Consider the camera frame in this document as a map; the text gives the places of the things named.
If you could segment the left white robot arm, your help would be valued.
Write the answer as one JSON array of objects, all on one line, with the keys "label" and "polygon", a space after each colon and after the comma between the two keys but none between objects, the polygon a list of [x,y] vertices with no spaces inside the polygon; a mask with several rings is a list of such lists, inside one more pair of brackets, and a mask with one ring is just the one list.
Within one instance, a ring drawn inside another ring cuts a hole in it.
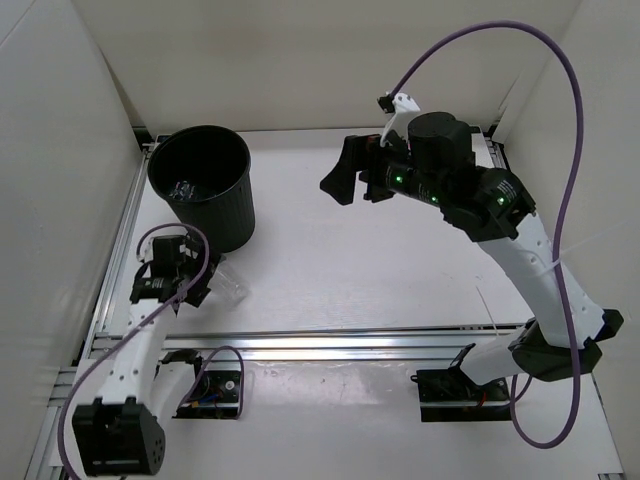
[{"label": "left white robot arm", "polygon": [[195,234],[152,239],[134,275],[126,334],[109,352],[113,363],[93,400],[76,405],[73,435],[88,477],[155,475],[166,450],[164,427],[180,400],[206,395],[210,377],[198,358],[160,357],[181,305],[209,294],[216,260]]}]

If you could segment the blue label bottle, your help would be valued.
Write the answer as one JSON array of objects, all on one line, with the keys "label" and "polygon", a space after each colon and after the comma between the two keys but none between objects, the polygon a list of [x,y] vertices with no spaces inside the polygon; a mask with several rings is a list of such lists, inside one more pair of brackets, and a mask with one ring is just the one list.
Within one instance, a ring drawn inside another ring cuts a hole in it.
[{"label": "blue label bottle", "polygon": [[198,201],[198,187],[189,181],[181,180],[170,189],[168,196],[173,200],[181,202]]}]

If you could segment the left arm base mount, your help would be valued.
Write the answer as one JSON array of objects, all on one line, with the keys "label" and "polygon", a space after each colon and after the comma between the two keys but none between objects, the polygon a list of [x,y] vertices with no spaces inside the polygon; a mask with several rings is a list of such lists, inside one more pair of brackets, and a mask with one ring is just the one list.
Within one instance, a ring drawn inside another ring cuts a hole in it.
[{"label": "left arm base mount", "polygon": [[187,390],[174,419],[237,420],[241,415],[244,376],[240,370],[206,370]]}]

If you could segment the clear crushed plastic bottle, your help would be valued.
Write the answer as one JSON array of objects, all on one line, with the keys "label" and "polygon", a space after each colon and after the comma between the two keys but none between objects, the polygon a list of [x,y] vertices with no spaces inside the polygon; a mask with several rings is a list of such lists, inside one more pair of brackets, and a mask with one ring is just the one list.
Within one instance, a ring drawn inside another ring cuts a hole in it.
[{"label": "clear crushed plastic bottle", "polygon": [[213,296],[227,306],[239,305],[249,295],[249,286],[229,261],[221,262],[209,282]]}]

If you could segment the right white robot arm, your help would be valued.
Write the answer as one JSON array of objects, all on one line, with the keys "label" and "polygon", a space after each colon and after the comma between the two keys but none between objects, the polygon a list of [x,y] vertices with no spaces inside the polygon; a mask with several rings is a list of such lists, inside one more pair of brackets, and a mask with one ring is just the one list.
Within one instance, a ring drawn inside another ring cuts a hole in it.
[{"label": "right white robot arm", "polygon": [[512,172],[477,165],[467,123],[433,112],[412,119],[406,139],[346,137],[320,188],[349,205],[357,181],[372,203],[399,194],[437,207],[501,267],[533,314],[515,334],[463,350],[450,368],[455,396],[470,400],[485,384],[520,373],[553,382],[594,370],[600,342],[622,326],[620,312],[596,305],[569,271],[557,282],[533,198]]}]

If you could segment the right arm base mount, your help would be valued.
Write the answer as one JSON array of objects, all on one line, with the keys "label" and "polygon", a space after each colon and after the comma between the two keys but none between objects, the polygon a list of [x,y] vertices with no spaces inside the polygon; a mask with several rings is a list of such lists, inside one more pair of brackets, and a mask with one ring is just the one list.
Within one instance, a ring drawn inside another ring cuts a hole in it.
[{"label": "right arm base mount", "polygon": [[422,423],[509,422],[511,397],[504,378],[478,386],[448,369],[417,370]]}]

